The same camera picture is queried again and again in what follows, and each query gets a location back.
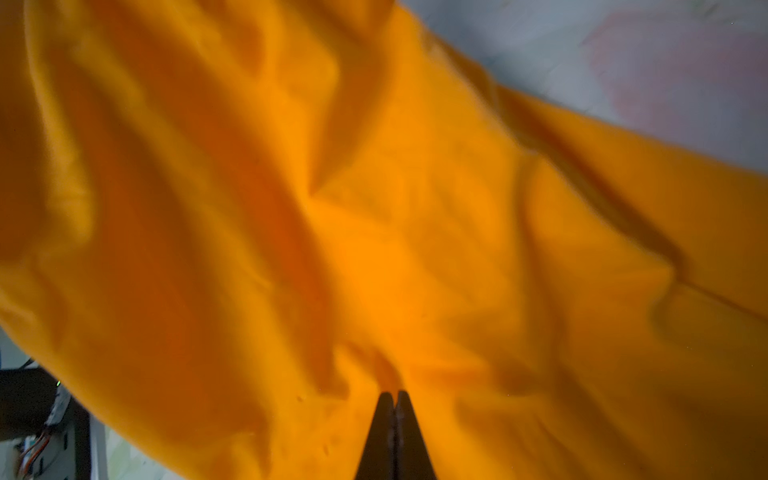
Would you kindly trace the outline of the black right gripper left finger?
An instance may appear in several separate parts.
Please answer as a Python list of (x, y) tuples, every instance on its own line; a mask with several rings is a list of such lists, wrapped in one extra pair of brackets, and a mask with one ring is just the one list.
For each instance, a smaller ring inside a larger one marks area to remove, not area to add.
[(395, 478), (395, 406), (390, 393), (377, 401), (368, 436), (355, 475), (356, 480)]

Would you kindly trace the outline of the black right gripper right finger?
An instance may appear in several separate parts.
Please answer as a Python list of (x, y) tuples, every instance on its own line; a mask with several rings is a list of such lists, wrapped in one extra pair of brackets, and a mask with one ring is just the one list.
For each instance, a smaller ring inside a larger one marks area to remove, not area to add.
[(410, 396), (399, 391), (394, 416), (394, 478), (436, 480)]

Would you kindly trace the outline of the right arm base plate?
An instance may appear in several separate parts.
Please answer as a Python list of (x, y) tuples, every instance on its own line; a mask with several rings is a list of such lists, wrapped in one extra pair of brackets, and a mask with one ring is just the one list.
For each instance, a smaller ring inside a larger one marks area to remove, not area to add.
[(90, 415), (42, 368), (1, 371), (1, 477), (92, 477)]

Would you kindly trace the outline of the orange shorts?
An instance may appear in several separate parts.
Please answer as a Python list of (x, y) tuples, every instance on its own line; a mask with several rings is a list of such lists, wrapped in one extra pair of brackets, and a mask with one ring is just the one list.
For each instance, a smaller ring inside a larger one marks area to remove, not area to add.
[(767, 179), (392, 1), (5, 1), (1, 325), (190, 479), (763, 479)]

